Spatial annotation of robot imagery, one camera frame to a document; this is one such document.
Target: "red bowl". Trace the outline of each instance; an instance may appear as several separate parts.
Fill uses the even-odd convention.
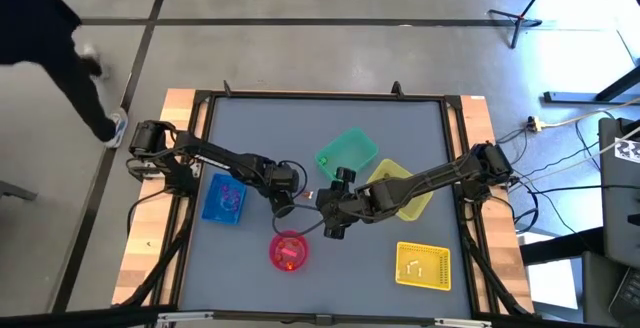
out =
[[[283,235],[296,234],[295,231],[282,232]],[[271,263],[283,272],[293,272],[304,265],[309,255],[309,246],[304,237],[283,237],[276,235],[269,245]]]

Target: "black pants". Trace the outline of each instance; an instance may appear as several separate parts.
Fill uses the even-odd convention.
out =
[[[42,53],[32,61],[44,68],[93,134],[103,142],[109,141],[115,135],[115,123],[106,116],[90,78],[90,74],[99,76],[102,73],[100,65],[78,56],[73,41],[44,45]]]

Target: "yellow basket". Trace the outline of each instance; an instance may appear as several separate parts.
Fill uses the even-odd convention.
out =
[[[378,179],[383,178],[407,178],[411,175],[408,170],[402,168],[398,163],[392,161],[391,159],[383,159],[378,165],[378,168],[373,172],[371,177],[367,180],[367,183],[371,183],[373,181],[377,181]],[[423,194],[419,197],[413,198],[409,203],[398,210],[396,215],[398,218],[403,221],[411,222],[420,217],[424,207],[426,207],[429,200],[433,196],[433,192],[429,192],[427,194]]]
[[[447,248],[398,242],[396,283],[451,290],[451,258]]]

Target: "gray floor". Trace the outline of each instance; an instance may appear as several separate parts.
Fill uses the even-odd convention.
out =
[[[148,17],[154,0],[66,0],[81,16]],[[518,12],[528,0],[165,0],[162,18],[424,18],[484,19],[490,8]],[[541,28],[522,34],[516,50],[505,45],[507,28],[469,27],[157,27],[131,101],[131,125],[155,119],[167,88],[219,88],[223,79],[247,89],[386,92],[394,80],[407,92],[485,95],[496,135],[529,115],[560,121],[594,107],[542,105],[546,90],[598,91],[633,67],[640,52],[624,32],[640,17],[628,0],[539,0],[532,16]],[[114,79],[100,88],[106,108],[120,103],[142,26],[87,26],[91,40],[112,62]],[[0,117],[5,157],[0,179],[39,192],[35,202],[0,200],[0,314],[46,311],[91,179],[102,155],[68,102],[35,66],[0,68]],[[46,102],[46,109],[36,105]],[[638,108],[615,115],[637,117]],[[581,123],[596,140],[596,119]],[[34,142],[33,133],[38,141]],[[124,145],[131,138],[128,132]],[[516,168],[523,173],[579,148],[574,128],[531,136]],[[507,147],[515,156],[518,140]],[[70,309],[110,303],[125,245],[125,217],[139,183],[128,176],[126,148],[117,151]],[[594,167],[542,180],[538,188],[597,183]],[[516,210],[530,208],[522,191]],[[601,224],[597,191],[554,194],[574,229]],[[537,227],[566,234],[550,205],[541,201]]]

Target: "black cable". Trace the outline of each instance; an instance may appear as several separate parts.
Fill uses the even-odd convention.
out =
[[[498,200],[498,201],[500,201],[500,202],[502,202],[502,203],[506,204],[506,205],[509,207],[509,209],[511,209],[511,217],[513,218],[513,220],[514,220],[514,221],[516,220],[516,210],[515,210],[515,209],[513,209],[513,206],[511,205],[511,203],[507,202],[507,200],[506,200],[506,199],[502,199],[502,198],[500,198],[500,197],[496,197],[496,196],[494,196],[494,195],[490,196],[489,198],[490,198],[490,199]]]
[[[591,251],[591,252],[595,252],[595,250],[593,250],[593,248],[591,248],[591,247],[589,246],[589,244],[587,243],[587,241],[586,241],[586,240],[584,240],[584,238],[582,238],[582,235],[581,235],[581,234],[579,234],[578,232],[576,232],[575,230],[573,230],[573,228],[569,227],[569,225],[564,221],[564,219],[562,219],[562,216],[560,215],[560,212],[558,212],[558,209],[556,208],[556,205],[555,205],[555,204],[553,204],[553,201],[551,200],[551,198],[549,198],[549,196],[548,196],[548,195],[546,195],[546,194],[544,194],[544,193],[542,193],[542,192],[538,191],[537,189],[536,189],[536,191],[537,191],[539,194],[542,194],[542,196],[543,196],[543,197],[545,197],[545,198],[547,198],[547,200],[549,201],[549,203],[551,203],[551,207],[553,208],[554,212],[556,212],[556,215],[558,216],[558,219],[560,219],[560,222],[562,223],[562,225],[563,225],[563,226],[565,226],[568,230],[570,230],[573,234],[577,235],[577,236],[578,236],[578,238],[580,238],[580,240],[582,241],[582,244],[584,244],[584,246],[585,246],[589,251]]]
[[[129,236],[129,233],[131,232],[131,223],[132,223],[131,220],[133,218],[133,212],[136,209],[136,206],[138,206],[138,204],[146,201],[147,199],[151,199],[151,198],[153,198],[153,197],[155,197],[157,195],[165,193],[167,190],[168,189],[165,188],[163,190],[160,190],[160,191],[157,191],[155,193],[149,194],[146,197],[142,197],[142,198],[138,199],[135,203],[133,203],[133,205],[131,205],[131,208],[129,208],[129,213],[127,214],[127,237]]]
[[[478,203],[473,202],[473,201],[470,202],[470,201],[467,201],[466,199],[464,199],[464,203],[471,204],[471,213],[473,213],[473,214],[471,215],[471,217],[467,217],[467,210],[465,209],[464,212],[462,212],[462,220],[464,220],[465,222],[471,222],[474,219],[476,219],[478,214],[480,214],[482,212],[482,207],[484,205],[482,203],[478,204]]]
[[[580,140],[580,143],[582,143],[582,146],[584,147],[584,149],[582,149],[582,152],[586,151],[586,153],[589,156],[591,156],[591,151],[589,150],[589,148],[593,147],[595,145],[595,143],[592,144],[591,146],[587,147],[587,142],[584,141],[584,138],[582,137],[582,132],[580,132],[580,127],[578,126],[579,123],[580,123],[580,121],[577,120],[576,123],[575,123],[575,127],[576,127],[576,135],[578,136],[578,139]],[[591,157],[591,161],[593,162],[593,165],[596,166],[596,169],[598,171],[601,171],[600,170],[600,166],[598,165],[598,162],[596,162],[595,157]]]
[[[516,139],[518,136],[520,136],[520,134],[524,133],[526,128],[518,128],[518,129],[514,129],[511,132],[505,134],[504,136],[502,136],[501,138],[496,139],[496,144],[504,144],[507,142],[511,142],[512,140]]]
[[[529,141],[527,139],[527,130],[524,129],[523,132],[524,132],[524,148],[522,148],[522,153],[520,153],[520,155],[513,162],[510,162],[511,165],[518,163],[522,159],[522,157],[524,157],[524,153],[527,151],[527,144]]]
[[[537,191],[536,193],[530,194],[542,194],[550,193],[550,192],[558,192],[563,190],[576,190],[576,189],[592,189],[592,188],[627,188],[627,189],[640,189],[640,186],[634,185],[626,185],[626,184],[607,184],[607,185],[590,185],[590,186],[577,186],[577,187],[562,187],[562,188],[552,188],[544,191]]]
[[[527,190],[527,192],[532,192],[531,188],[529,188],[529,186],[526,185],[525,183],[523,183],[519,178],[518,178],[518,181],[515,184],[521,184]],[[538,218],[540,217],[540,203],[538,202],[538,198],[535,195],[531,195],[531,199],[533,199],[534,207],[529,209],[528,211],[520,214],[519,216],[515,217],[513,219],[513,224],[516,225],[518,222],[520,222],[520,220],[522,218],[524,218],[526,216],[529,216],[529,215],[533,214],[533,217],[531,217],[531,221],[529,222],[529,225],[527,225],[523,229],[520,229],[520,230],[516,231],[516,234],[522,234],[522,233],[526,233],[526,232],[530,231],[531,228],[533,228],[533,226],[538,222]]]
[[[582,235],[581,235],[580,233],[576,232],[573,228],[571,228],[571,227],[570,227],[570,226],[569,226],[569,225],[564,221],[564,219],[562,219],[562,216],[560,215],[560,212],[559,212],[559,211],[558,211],[558,209],[556,208],[556,205],[553,203],[553,201],[551,200],[551,198],[549,198],[549,196],[545,194],[547,191],[541,191],[541,190],[539,190],[539,189],[538,189],[538,187],[536,187],[536,186],[535,186],[535,184],[533,184],[533,182],[532,182],[531,180],[529,180],[529,184],[531,184],[531,187],[536,191],[536,193],[534,193],[534,192],[532,192],[531,190],[529,190],[529,188],[528,188],[524,183],[520,182],[520,180],[518,180],[518,183],[522,184],[525,188],[527,188],[527,191],[528,191],[528,193],[531,195],[531,197],[535,198],[535,197],[536,197],[536,194],[541,194],[543,197],[547,198],[547,200],[548,200],[548,201],[549,201],[549,203],[551,204],[551,207],[553,208],[553,211],[556,213],[556,216],[558,216],[558,219],[560,219],[560,222],[562,223],[562,225],[563,225],[565,228],[567,228],[568,230],[570,230],[572,233],[574,233],[576,236],[578,236],[578,238],[580,238],[580,241],[582,241],[582,244],[584,244],[584,246],[585,246],[589,251],[595,252],[595,251],[594,251],[594,250],[589,246],[589,244],[587,243],[587,241],[585,241],[585,240],[584,240],[584,238],[582,238]],[[536,219],[536,220],[537,220],[537,218],[538,218],[538,214],[535,214],[535,215],[534,215],[534,219]]]
[[[596,144],[598,144],[598,142],[595,142],[595,143],[593,143],[592,145],[590,145],[590,146],[586,147],[586,149],[588,150],[589,148],[592,148],[592,147],[593,147],[593,146],[595,146]],[[542,168],[534,169],[534,170],[532,170],[531,172],[529,172],[529,173],[527,173],[527,174],[525,174],[525,175],[522,175],[522,177],[526,178],[526,177],[531,176],[531,175],[532,175],[532,174],[534,174],[534,173],[541,172],[541,171],[543,171],[543,170],[545,170],[545,169],[547,169],[547,168],[549,168],[549,167],[551,167],[551,166],[554,166],[554,165],[556,165],[556,164],[560,164],[560,163],[562,163],[563,161],[565,161],[565,160],[567,160],[567,159],[573,158],[573,157],[577,156],[578,154],[580,154],[581,152],[584,152],[584,151],[585,151],[585,148],[582,148],[582,149],[578,150],[577,152],[575,152],[575,153],[573,153],[573,154],[571,154],[571,155],[569,155],[569,156],[566,156],[566,157],[564,157],[564,158],[559,159],[558,161],[555,161],[555,162],[553,162],[553,163],[549,163],[549,164],[547,164],[546,166],[544,166],[544,167],[542,167]]]
[[[296,161],[283,160],[283,161],[280,161],[280,163],[290,163],[290,164],[293,164],[293,165],[297,165],[300,168],[300,170],[302,171],[302,174],[304,175],[304,183],[302,184],[302,188],[300,189],[300,191],[298,191],[298,193],[296,193],[292,197],[293,199],[296,199],[296,198],[298,198],[298,196],[300,196],[300,194],[304,193],[305,189],[307,189],[307,181],[309,180],[309,177],[307,176],[307,170],[304,169],[304,167],[300,163],[298,163]]]
[[[280,207],[280,209],[278,209],[275,213],[273,213],[273,217],[271,218],[271,227],[273,228],[273,231],[276,232],[277,235],[281,236],[281,237],[285,237],[285,238],[297,238],[297,237],[301,237],[311,231],[313,231],[314,229],[318,228],[320,225],[322,225],[324,222],[327,221],[327,218],[322,219],[321,221],[319,221],[318,223],[312,225],[311,227],[303,230],[302,232],[298,232],[296,234],[285,234],[284,232],[281,232],[280,230],[278,230],[278,228],[276,227],[276,218],[278,217],[278,214],[285,210],[285,209],[289,209],[289,208],[304,208],[304,209],[309,209],[309,210],[313,210],[316,212],[319,212],[318,208],[316,207],[312,207],[312,206],[308,206],[308,205],[304,205],[304,204],[289,204],[286,205],[284,207]]]

